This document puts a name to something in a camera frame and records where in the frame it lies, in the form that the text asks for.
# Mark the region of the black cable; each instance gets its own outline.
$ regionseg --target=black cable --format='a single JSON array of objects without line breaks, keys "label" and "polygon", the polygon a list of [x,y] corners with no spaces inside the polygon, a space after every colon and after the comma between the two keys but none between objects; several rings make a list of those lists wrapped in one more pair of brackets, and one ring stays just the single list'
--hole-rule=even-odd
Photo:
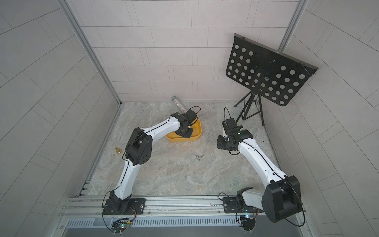
[{"label": "black cable", "polygon": [[220,194],[222,194],[223,192],[221,192],[221,193],[219,193],[218,194],[218,199],[220,199],[221,201],[223,201],[221,198],[220,198]]},{"label": "black cable", "polygon": [[112,192],[112,191],[118,189],[119,187],[120,187],[120,186],[118,186],[117,188],[115,188],[115,189],[113,189],[113,190],[107,192],[107,193],[104,195],[103,202],[101,203],[101,217],[103,218],[103,222],[104,222],[104,225],[106,226],[106,228],[109,229],[109,231],[112,232],[112,233],[114,233],[114,231],[112,231],[112,230],[106,225],[105,220],[104,220],[104,216],[103,216],[103,204],[104,204],[104,200],[105,200],[106,195],[107,195],[108,193],[110,193],[110,192]]},{"label": "black cable", "polygon": [[224,120],[226,120],[226,119],[225,119],[225,109],[228,111],[229,117],[232,118],[232,117],[230,116],[230,113],[229,113],[228,108],[224,107]]}]

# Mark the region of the black perforated panel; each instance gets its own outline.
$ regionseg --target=black perforated panel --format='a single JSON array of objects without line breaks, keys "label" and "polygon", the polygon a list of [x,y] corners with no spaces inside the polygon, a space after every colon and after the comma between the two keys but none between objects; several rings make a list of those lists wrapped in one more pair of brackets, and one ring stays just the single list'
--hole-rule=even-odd
[{"label": "black perforated panel", "polygon": [[234,36],[227,77],[274,103],[285,106],[318,68]]}]

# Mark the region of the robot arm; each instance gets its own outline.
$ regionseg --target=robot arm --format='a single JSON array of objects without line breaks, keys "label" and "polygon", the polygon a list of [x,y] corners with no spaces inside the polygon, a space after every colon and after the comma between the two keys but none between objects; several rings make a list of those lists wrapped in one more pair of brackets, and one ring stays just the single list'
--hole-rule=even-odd
[{"label": "robot arm", "polygon": [[190,126],[196,119],[196,113],[188,110],[184,114],[174,113],[155,126],[134,129],[123,155],[123,159],[125,157],[124,170],[116,188],[110,192],[107,208],[120,214],[127,212],[134,181],[142,165],[150,159],[152,145],[161,137],[174,131],[179,136],[190,138],[193,132]]},{"label": "robot arm", "polygon": [[259,148],[247,130],[240,130],[233,118],[222,122],[224,135],[218,136],[217,148],[239,150],[257,171],[266,187],[264,192],[245,188],[237,193],[240,208],[263,209],[272,222],[278,222],[301,212],[300,183],[295,176],[288,177]]}]

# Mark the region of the music stand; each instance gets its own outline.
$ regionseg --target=music stand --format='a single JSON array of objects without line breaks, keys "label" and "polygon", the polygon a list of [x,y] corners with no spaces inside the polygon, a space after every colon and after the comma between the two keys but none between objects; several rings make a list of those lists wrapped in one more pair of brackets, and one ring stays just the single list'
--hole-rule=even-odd
[{"label": "music stand", "polygon": [[[242,120],[246,120],[260,113],[264,126],[261,96],[277,105],[285,106],[317,69],[299,59],[234,34],[234,43],[225,73],[230,79],[251,90],[234,106],[236,107],[250,95],[236,122],[241,117]],[[258,95],[260,110],[247,116],[255,95]]]}]

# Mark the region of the yellow bowl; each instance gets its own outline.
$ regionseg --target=yellow bowl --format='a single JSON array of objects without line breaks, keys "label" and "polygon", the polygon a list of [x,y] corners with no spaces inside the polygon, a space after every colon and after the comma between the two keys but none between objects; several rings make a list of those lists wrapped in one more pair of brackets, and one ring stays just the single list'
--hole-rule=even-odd
[{"label": "yellow bowl", "polygon": [[193,128],[193,132],[190,138],[181,137],[175,132],[170,132],[166,135],[166,137],[170,142],[195,141],[199,139],[202,133],[200,120],[197,120],[196,123],[191,126],[191,128]]}]

